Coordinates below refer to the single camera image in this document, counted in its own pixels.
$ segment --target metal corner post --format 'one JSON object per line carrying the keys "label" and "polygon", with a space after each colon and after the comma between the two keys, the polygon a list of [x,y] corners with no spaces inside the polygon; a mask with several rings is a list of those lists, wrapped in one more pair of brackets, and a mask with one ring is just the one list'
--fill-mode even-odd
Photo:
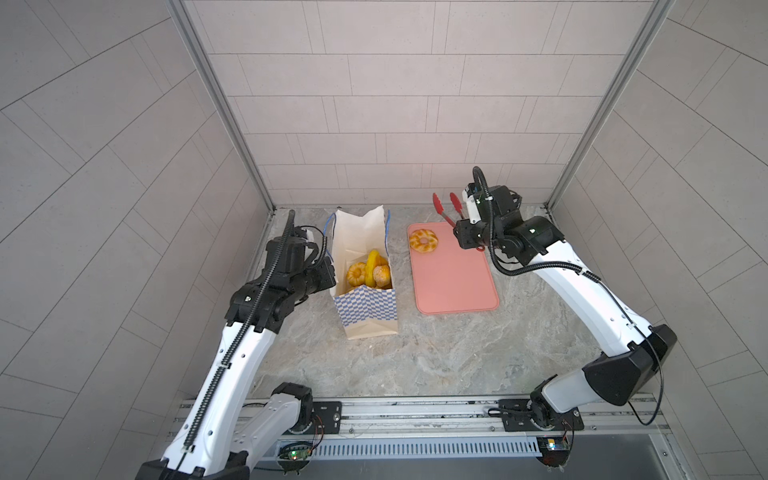
{"label": "metal corner post", "polygon": [[210,92],[211,99],[214,101],[214,105],[221,115],[224,127],[227,129],[227,133],[232,139],[232,143],[234,144],[237,153],[243,160],[248,174],[256,184],[257,190],[264,199],[271,216],[275,210],[275,204],[257,170],[256,162],[248,149],[245,138],[243,138],[243,134],[237,126],[232,109],[230,108],[229,103],[227,103],[227,96],[221,89],[221,85],[214,73],[213,66],[210,64],[208,56],[205,54],[200,39],[197,37],[189,13],[187,12],[187,7],[184,5],[184,0],[166,0],[166,4],[168,5],[170,16],[176,24],[176,28],[179,33],[181,33],[181,37],[189,49],[190,56],[197,67],[197,72],[200,73],[200,77],[203,79],[203,83],[206,89]]}
{"label": "metal corner post", "polygon": [[565,192],[565,188],[576,174],[576,170],[584,160],[584,157],[587,156],[589,147],[598,136],[598,133],[600,133],[600,129],[616,105],[621,92],[624,91],[624,87],[627,86],[632,74],[643,59],[643,55],[645,55],[645,52],[654,40],[659,28],[661,28],[661,24],[664,23],[667,12],[673,3],[674,0],[655,0],[650,10],[648,10],[640,30],[635,35],[627,54],[624,56],[624,60],[619,65],[616,75],[611,80],[611,84],[608,85],[605,95],[600,100],[597,110],[592,115],[592,119],[589,121],[586,130],[584,130],[584,134],[581,136],[573,155],[571,155],[571,159],[566,164],[558,184],[554,187],[552,195],[546,202],[546,206],[550,211],[558,204]]}

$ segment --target blue and white checkered pattern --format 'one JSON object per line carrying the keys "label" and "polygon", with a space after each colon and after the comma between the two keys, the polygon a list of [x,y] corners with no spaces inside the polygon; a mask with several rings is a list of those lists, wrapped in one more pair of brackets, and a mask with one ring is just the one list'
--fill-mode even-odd
{"label": "blue and white checkered pattern", "polygon": [[333,297],[333,302],[345,328],[367,319],[397,320],[395,289],[377,290],[362,285]]}

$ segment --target pink cutting board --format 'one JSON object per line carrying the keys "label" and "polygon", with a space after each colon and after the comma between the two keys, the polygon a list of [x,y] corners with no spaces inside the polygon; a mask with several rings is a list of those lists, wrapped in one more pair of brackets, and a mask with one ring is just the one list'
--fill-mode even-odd
{"label": "pink cutting board", "polygon": [[485,252],[463,250],[447,222],[414,223],[408,227],[408,236],[421,228],[435,232],[438,245],[429,253],[409,248],[419,312],[436,315],[496,309],[498,294]]}

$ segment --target paper bag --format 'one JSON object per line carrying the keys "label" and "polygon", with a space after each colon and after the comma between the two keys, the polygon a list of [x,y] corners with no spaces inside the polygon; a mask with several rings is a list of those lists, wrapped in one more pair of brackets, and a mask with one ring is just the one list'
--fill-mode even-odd
{"label": "paper bag", "polygon": [[392,289],[381,290],[366,285],[355,289],[346,280],[346,272],[357,262],[366,262],[371,250],[378,250],[389,260],[386,249],[387,227],[384,206],[362,217],[338,210],[333,231],[331,258],[336,270],[336,286],[330,289],[348,339],[397,334],[395,279]]}

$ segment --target gray marble surface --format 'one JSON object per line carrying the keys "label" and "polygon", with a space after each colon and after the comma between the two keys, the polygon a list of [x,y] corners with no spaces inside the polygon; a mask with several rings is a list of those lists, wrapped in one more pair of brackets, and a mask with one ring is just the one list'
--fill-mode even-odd
{"label": "gray marble surface", "polygon": [[[315,397],[529,393],[549,376],[597,357],[587,328],[535,273],[506,277],[492,268],[500,300],[494,311],[421,314],[406,228],[442,218],[426,206],[389,208],[399,334],[348,340],[330,294],[316,293],[286,318],[250,398],[268,397],[281,382],[310,386]],[[358,215],[368,210],[345,209]],[[522,210],[524,218],[545,214],[540,207]],[[334,211],[296,209],[296,225],[323,228]],[[276,212],[270,237],[282,232],[287,215],[287,209]]]}

